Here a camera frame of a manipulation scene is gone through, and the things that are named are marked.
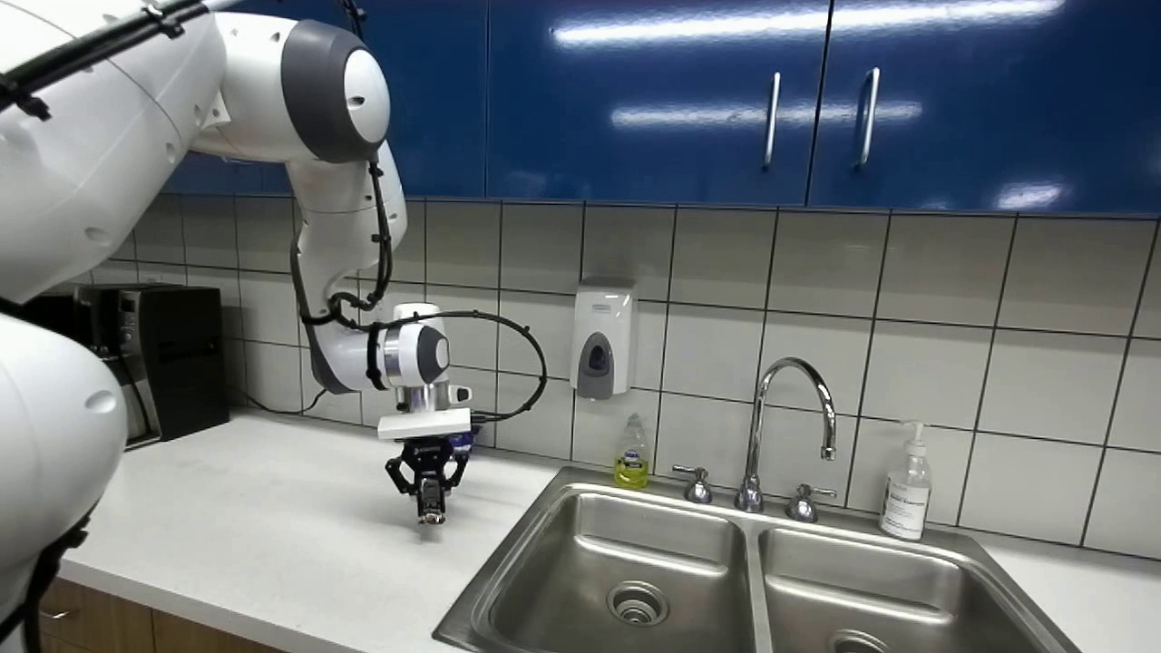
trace wall-mounted dispenser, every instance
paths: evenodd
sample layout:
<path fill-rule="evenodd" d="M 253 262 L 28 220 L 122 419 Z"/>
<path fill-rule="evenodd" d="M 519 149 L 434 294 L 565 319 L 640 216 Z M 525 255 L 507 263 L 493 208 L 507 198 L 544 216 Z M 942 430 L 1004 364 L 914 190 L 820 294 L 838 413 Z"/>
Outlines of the wall-mounted dispenser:
<path fill-rule="evenodd" d="M 612 398 L 631 386 L 636 296 L 626 285 L 582 285 L 574 308 L 574 387 Z"/>

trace countertop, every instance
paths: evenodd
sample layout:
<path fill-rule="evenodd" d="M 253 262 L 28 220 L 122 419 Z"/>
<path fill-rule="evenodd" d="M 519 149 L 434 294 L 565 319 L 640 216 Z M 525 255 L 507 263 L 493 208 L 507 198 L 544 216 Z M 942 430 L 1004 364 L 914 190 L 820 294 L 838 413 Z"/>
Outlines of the countertop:
<path fill-rule="evenodd" d="M 450 650 L 461 586 L 555 465 L 479 454 L 440 531 L 415 526 L 365 430 L 240 413 L 122 456 L 63 575 L 276 650 Z M 1085 650 L 1150 650 L 1161 561 L 978 538 Z"/>

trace double sink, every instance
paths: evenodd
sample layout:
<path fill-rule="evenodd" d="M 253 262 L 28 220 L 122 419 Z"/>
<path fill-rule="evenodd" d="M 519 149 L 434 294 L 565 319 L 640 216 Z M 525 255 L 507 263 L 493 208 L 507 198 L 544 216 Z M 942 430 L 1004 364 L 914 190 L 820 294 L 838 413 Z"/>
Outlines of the double sink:
<path fill-rule="evenodd" d="M 1079 653 L 978 545 L 561 473 L 434 637 L 487 653 Z"/>

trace chrome faucet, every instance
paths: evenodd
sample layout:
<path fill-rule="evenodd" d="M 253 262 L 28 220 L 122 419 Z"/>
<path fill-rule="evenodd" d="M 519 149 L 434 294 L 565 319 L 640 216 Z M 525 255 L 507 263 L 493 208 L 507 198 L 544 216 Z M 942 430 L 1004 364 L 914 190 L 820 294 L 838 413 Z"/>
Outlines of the chrome faucet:
<path fill-rule="evenodd" d="M 758 484 L 758 427 L 763 427 L 765 390 L 769 390 L 774 377 L 780 369 L 788 369 L 788 366 L 799 366 L 808 377 L 814 390 L 820 395 L 820 407 L 825 407 L 825 450 L 820 450 L 820 456 L 825 461 L 833 456 L 838 411 L 833 411 L 833 398 L 829 398 L 829 387 L 826 387 L 825 372 L 814 369 L 814 364 L 793 360 L 793 354 L 776 360 L 774 366 L 765 366 L 765 372 L 754 386 L 747 473 L 744 473 L 744 480 L 735 485 L 735 497 L 733 497 L 733 504 L 744 508 L 744 511 L 763 511 L 763 504 L 765 504 L 763 499 L 763 484 Z"/>

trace plastic bottle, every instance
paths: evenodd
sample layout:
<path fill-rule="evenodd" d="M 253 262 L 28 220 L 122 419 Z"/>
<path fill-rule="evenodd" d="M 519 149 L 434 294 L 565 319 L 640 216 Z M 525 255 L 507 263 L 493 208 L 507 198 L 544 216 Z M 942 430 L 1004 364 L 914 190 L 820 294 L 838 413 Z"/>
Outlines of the plastic bottle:
<path fill-rule="evenodd" d="M 933 504 L 933 465 L 930 450 L 921 446 L 921 423 L 914 423 L 912 442 L 900 450 L 900 456 L 885 473 L 885 504 L 880 504 L 880 534 L 891 534 L 900 540 L 917 540 L 921 523 L 930 517 Z"/>
<path fill-rule="evenodd" d="M 652 484 L 650 473 L 650 434 L 640 413 L 625 419 L 625 434 L 618 442 L 612 484 L 626 488 L 647 488 Z"/>

